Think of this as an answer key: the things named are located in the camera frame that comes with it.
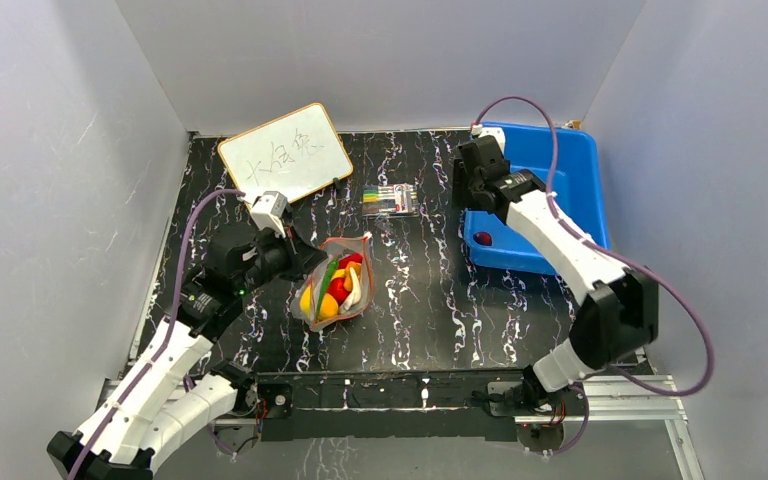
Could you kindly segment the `green vegetable toy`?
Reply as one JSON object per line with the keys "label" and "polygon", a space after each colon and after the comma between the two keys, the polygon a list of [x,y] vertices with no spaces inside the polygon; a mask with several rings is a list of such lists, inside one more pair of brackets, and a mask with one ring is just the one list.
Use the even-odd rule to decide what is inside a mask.
{"label": "green vegetable toy", "polygon": [[323,275],[322,282],[321,282],[321,285],[320,285],[320,288],[319,288],[319,292],[317,294],[317,302],[316,302],[316,309],[315,309],[315,319],[317,321],[320,321],[318,319],[318,312],[319,312],[320,304],[322,302],[322,299],[323,299],[324,295],[327,293],[328,285],[331,282],[331,280],[333,279],[333,276],[334,276],[334,274],[337,271],[337,267],[338,267],[338,260],[337,259],[331,260],[328,263],[328,265],[326,267],[326,270],[325,270],[325,273]]}

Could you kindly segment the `red strawberry toy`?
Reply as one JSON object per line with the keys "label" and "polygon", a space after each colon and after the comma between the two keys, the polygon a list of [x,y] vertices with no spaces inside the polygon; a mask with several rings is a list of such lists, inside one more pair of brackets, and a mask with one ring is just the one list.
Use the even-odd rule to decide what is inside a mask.
{"label": "red strawberry toy", "polygon": [[345,286],[345,277],[334,278],[328,285],[327,293],[332,295],[342,305],[351,291]]}

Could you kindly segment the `clear zip top bag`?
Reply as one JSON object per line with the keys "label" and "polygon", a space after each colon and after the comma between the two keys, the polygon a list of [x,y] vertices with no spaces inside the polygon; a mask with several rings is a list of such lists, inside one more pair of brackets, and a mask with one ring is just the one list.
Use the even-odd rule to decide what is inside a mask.
{"label": "clear zip top bag", "polygon": [[290,312],[311,331],[321,331],[359,316],[374,293],[370,232],[360,237],[330,237],[320,248],[326,259],[307,275],[290,304]]}

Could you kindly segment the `orange slice toy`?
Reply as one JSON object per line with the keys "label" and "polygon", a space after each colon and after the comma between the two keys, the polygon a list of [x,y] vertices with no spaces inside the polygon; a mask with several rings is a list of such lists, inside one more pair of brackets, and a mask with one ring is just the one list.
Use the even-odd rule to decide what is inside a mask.
{"label": "orange slice toy", "polygon": [[359,284],[362,274],[362,264],[355,261],[350,261],[344,268],[344,288],[348,292],[352,292]]}

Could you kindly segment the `red chili pepper toy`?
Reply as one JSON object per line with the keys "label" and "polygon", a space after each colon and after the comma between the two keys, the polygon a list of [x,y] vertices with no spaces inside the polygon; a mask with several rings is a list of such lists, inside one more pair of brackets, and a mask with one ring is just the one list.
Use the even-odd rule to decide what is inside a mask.
{"label": "red chili pepper toy", "polygon": [[363,255],[361,253],[354,252],[342,257],[338,261],[338,268],[345,269],[352,262],[361,264],[363,262]]}

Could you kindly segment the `white garlic toy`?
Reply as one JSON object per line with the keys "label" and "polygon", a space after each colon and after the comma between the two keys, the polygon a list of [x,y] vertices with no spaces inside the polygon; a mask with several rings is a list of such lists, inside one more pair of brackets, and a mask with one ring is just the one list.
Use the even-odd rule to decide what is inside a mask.
{"label": "white garlic toy", "polygon": [[344,303],[340,306],[340,312],[347,314],[361,299],[362,296],[362,284],[360,284],[349,294]]}

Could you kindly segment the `yellow banana toy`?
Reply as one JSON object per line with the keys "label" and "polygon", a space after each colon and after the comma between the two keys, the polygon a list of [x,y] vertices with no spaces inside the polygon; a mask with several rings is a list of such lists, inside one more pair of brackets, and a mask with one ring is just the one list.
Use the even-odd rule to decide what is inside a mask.
{"label": "yellow banana toy", "polygon": [[313,318],[313,315],[315,313],[314,306],[315,304],[312,299],[312,287],[308,285],[303,290],[301,297],[299,299],[299,308],[305,318],[307,319]]}

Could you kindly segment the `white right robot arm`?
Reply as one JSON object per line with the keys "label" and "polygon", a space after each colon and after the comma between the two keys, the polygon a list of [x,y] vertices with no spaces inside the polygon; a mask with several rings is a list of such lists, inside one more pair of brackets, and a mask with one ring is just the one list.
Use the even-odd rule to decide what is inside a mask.
{"label": "white right robot arm", "polygon": [[518,385],[474,395],[491,413],[550,413],[563,390],[657,338],[657,283],[600,251],[558,208],[547,183],[527,169],[512,171],[494,137],[458,146],[453,180],[454,204],[494,215],[531,243],[577,306],[567,339],[525,367]]}

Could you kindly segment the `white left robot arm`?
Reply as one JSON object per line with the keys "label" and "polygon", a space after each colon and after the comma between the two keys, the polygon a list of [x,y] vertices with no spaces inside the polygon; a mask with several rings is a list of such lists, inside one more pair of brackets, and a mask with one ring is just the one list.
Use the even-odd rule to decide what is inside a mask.
{"label": "white left robot arm", "polygon": [[151,479],[199,430],[259,403],[257,377],[224,360],[181,398],[171,395],[242,314],[248,296],[280,278],[299,281],[326,253],[291,226],[266,227],[249,241],[217,237],[178,286],[171,316],[131,370],[74,432],[60,431],[47,453],[65,479]]}

